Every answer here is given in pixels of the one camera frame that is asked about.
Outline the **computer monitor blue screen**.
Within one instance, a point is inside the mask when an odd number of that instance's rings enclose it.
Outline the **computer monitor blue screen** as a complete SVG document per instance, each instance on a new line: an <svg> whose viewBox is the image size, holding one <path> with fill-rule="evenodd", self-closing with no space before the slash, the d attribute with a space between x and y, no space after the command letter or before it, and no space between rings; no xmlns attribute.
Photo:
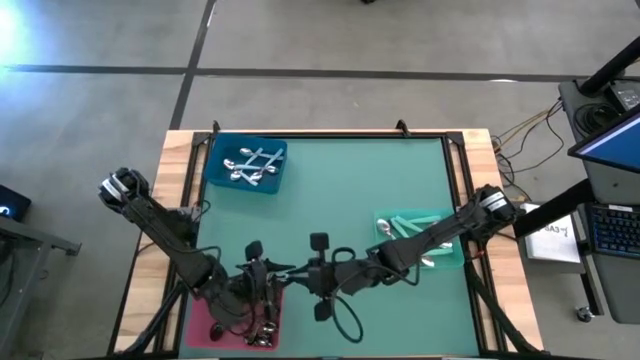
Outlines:
<svg viewBox="0 0 640 360"><path fill-rule="evenodd" d="M567 154L640 174L640 104L605 128L577 142Z"/></svg>

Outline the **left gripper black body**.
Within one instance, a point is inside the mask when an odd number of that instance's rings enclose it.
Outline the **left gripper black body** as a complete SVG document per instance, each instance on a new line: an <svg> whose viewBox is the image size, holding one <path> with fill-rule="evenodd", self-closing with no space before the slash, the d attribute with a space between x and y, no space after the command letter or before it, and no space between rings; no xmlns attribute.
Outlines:
<svg viewBox="0 0 640 360"><path fill-rule="evenodd" d="M252 319L258 316L264 322L274 322L277 324L279 316L278 283L276 280L268 280L267 275L271 271L280 269L267 269L264 261L269 258L262 258L263 246L259 240L251 242L245 247L246 263L241 266L250 294L249 306Z"/></svg>

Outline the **teal plastic bin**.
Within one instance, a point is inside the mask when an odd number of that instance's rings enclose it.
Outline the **teal plastic bin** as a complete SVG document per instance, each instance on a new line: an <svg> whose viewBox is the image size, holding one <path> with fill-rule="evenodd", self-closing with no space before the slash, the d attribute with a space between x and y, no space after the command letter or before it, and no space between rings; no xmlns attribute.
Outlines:
<svg viewBox="0 0 640 360"><path fill-rule="evenodd" d="M440 216L441 220L444 219L445 217L452 215L452 212L450 210L444 209L444 208L413 208L413 209L391 209L391 210L380 210L374 213L373 215L373 226L374 226L374 231L375 231L375 242L379 243L379 242L383 242L385 240L391 240L389 237L387 237L385 234L381 233L378 228L376 227L376 220L379 218L385 219L387 220L390 225L391 225L391 218L393 217L402 217L406 220L410 220L413 218L419 218L419 217L426 217L426 216ZM422 228L423 230L425 230L426 228L430 227L431 225L434 224L418 224L417 226L419 226L420 228ZM394 234L394 236L396 238L404 238L402 237L399 233L397 233L392 225L391 225L391 230ZM418 233L409 233L409 237L417 235ZM452 254L446 255L446 256L429 256L431 257L434 262L435 262L435 266L433 268L431 267L427 267L425 266L422 261L421 261L421 269L422 270L440 270L440 269L448 269L448 268L458 268L461 267L463 265L464 262L464 256L462 253L462 247L460 244L460 241L457 238L454 238L452 240L450 240L449 242L453 243L453 250L454 252Z"/></svg>

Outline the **gray metal stand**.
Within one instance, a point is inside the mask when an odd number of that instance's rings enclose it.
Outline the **gray metal stand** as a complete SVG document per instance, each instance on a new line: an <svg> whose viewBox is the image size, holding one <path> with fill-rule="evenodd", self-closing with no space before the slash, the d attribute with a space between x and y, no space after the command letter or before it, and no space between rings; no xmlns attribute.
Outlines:
<svg viewBox="0 0 640 360"><path fill-rule="evenodd" d="M0 360L8 360L49 253L77 256L81 244L0 217Z"/></svg>

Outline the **black monitor pole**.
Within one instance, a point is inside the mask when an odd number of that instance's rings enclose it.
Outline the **black monitor pole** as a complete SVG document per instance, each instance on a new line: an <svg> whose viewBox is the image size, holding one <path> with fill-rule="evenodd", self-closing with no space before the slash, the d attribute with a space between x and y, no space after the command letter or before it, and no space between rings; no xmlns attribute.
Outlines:
<svg viewBox="0 0 640 360"><path fill-rule="evenodd" d="M596 95L639 57L640 35L584 81L578 91L584 96Z"/></svg>

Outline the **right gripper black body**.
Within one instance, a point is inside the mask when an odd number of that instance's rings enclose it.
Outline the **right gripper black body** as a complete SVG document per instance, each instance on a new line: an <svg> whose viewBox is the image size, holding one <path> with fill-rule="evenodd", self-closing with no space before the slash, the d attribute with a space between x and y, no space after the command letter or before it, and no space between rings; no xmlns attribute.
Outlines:
<svg viewBox="0 0 640 360"><path fill-rule="evenodd" d="M333 292L337 287L334 275L335 265L326 259L326 251L329 249L328 234L311 233L310 246L316 256L308 262L309 292L320 298L314 306L314 319L317 322L323 322L334 315Z"/></svg>

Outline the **black power adapter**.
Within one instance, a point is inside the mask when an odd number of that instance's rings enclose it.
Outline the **black power adapter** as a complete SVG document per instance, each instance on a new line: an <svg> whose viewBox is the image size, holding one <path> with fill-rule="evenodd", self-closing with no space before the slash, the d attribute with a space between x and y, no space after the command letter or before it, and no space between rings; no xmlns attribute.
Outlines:
<svg viewBox="0 0 640 360"><path fill-rule="evenodd" d="M610 86L613 103L621 112L640 104L640 81L614 81Z"/></svg>

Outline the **light blue handled spoon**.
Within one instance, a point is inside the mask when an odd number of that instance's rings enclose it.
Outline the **light blue handled spoon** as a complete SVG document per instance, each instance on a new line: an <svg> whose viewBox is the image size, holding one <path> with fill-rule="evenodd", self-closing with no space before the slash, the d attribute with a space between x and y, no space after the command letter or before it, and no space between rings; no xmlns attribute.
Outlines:
<svg viewBox="0 0 640 360"><path fill-rule="evenodd" d="M239 150L239 153L247 158L245 162L246 165L271 165L279 159L279 156L265 153L262 148L258 148L257 150L251 150L250 148L241 148Z"/></svg>
<svg viewBox="0 0 640 360"><path fill-rule="evenodd" d="M279 169L273 165L267 165L263 167L252 166L252 165L240 165L240 176L247 181L250 185L257 186L260 180L263 177L264 173L269 173L272 175L278 174ZM247 175L244 173L245 170L253 170L251 175Z"/></svg>
<svg viewBox="0 0 640 360"><path fill-rule="evenodd" d="M254 165L247 165L247 164L236 164L235 162L231 161L230 159L224 159L223 160L223 165L226 169L228 170L259 170L262 166L254 166ZM279 171L279 169L277 167L275 167L274 165L271 165L270 167L271 172L269 173L277 173Z"/></svg>
<svg viewBox="0 0 640 360"><path fill-rule="evenodd" d="M248 155L249 156L249 161L248 163L253 162L257 157L259 157L262 154L262 148L258 148L255 152L251 151L248 148L241 148L240 149L240 153L242 155ZM244 179L245 181L247 181L249 184L253 185L253 186L257 186L258 185L258 181L252 181L250 179L251 175L247 175L245 174L242 170L235 170L231 173L230 175L230 179L233 181L239 181L240 179Z"/></svg>
<svg viewBox="0 0 640 360"><path fill-rule="evenodd" d="M263 165L259 170L254 172L250 176L250 179L252 181L257 182L262 178L262 175L263 175L264 172L271 172L270 167L271 167L272 163L275 162L276 160L278 160L281 157L283 152L284 152L283 149L279 149L274 155L271 155L269 160L267 161L267 163L265 165Z"/></svg>

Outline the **gray equipment cart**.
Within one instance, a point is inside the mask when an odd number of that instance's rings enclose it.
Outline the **gray equipment cart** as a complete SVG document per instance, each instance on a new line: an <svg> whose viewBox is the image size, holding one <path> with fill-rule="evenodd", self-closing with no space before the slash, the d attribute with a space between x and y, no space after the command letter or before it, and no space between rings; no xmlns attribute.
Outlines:
<svg viewBox="0 0 640 360"><path fill-rule="evenodd" d="M610 90L589 97L582 95L578 87L576 81L559 84L564 111L579 142L613 123L623 112L613 103ZM595 196L592 203L640 206L640 174L590 161L583 165ZM585 207L579 214L587 228ZM640 280L631 279L640 275L640 259L596 253L591 242L590 247L611 317L621 324L640 325Z"/></svg>

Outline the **pink plastic bin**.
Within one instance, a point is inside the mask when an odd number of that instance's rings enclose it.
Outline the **pink plastic bin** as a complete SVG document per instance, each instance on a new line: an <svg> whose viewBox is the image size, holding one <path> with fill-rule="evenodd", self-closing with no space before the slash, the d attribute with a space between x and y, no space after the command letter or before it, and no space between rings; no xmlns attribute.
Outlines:
<svg viewBox="0 0 640 360"><path fill-rule="evenodd" d="M280 345L280 320L282 318L279 308L278 330L273 334L264 334L262 325L265 323L261 317L261 311L258 316L252 319L249 309L245 309L246 316L238 323L235 323L231 329L226 328L225 334L218 342L212 342L209 339L209 331L211 326L218 322L222 322L210 314L208 304L205 300L193 300L191 312L187 321L186 335L183 337L184 344L187 347L203 349L203 350L222 350L239 353L240 351L249 352L275 352ZM272 348L261 348L255 346L247 346L244 337L249 333L255 333L256 337L260 335L270 336L273 340Z"/></svg>

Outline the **black device blue light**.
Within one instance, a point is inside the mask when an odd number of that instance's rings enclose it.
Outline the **black device blue light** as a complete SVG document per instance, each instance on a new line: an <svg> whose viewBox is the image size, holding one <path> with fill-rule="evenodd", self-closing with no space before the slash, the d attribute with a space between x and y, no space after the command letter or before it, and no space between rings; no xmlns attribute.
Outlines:
<svg viewBox="0 0 640 360"><path fill-rule="evenodd" d="M0 184L0 217L23 222L32 200Z"/></svg>

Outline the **backlit black keyboard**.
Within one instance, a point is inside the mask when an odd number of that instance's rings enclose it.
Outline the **backlit black keyboard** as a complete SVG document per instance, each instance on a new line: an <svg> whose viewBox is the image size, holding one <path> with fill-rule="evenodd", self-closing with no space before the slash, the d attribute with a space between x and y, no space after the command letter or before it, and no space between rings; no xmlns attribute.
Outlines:
<svg viewBox="0 0 640 360"><path fill-rule="evenodd" d="M596 253L640 259L640 206L592 203L585 214Z"/></svg>

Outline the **blue plastic bin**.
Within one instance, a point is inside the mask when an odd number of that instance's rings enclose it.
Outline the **blue plastic bin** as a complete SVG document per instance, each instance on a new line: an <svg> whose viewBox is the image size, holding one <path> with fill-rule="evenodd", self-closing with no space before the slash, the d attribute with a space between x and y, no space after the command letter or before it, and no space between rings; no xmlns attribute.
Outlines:
<svg viewBox="0 0 640 360"><path fill-rule="evenodd" d="M244 179L231 180L230 175L233 170L226 169L223 160L230 159L236 164L245 164L247 158L239 153L241 148L250 148L251 150L262 148L265 153L269 154L275 154L279 149L283 149L281 157L272 163L279 169L279 173L275 175L264 173L257 186L250 185ZM279 191L287 155L287 143L283 140L241 134L219 134L215 137L211 147L209 160L205 167L205 179L219 187L273 195ZM245 170L244 173L251 175L253 170Z"/></svg>

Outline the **black stand bar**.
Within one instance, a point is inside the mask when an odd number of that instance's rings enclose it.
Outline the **black stand bar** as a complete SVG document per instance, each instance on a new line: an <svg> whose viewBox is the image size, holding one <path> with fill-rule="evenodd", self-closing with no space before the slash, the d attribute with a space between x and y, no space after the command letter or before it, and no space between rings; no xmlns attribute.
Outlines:
<svg viewBox="0 0 640 360"><path fill-rule="evenodd" d="M519 217L513 224L514 234L517 238L525 237L566 215L570 215L579 206L594 201L595 196L591 182L588 179L584 179L553 199Z"/></svg>

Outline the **white paper sheet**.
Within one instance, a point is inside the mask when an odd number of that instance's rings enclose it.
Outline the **white paper sheet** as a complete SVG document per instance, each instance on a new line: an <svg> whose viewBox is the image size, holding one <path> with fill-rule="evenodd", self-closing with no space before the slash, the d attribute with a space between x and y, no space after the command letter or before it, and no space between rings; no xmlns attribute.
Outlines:
<svg viewBox="0 0 640 360"><path fill-rule="evenodd" d="M571 215L527 235L524 242L529 259L575 264L581 262Z"/></svg>

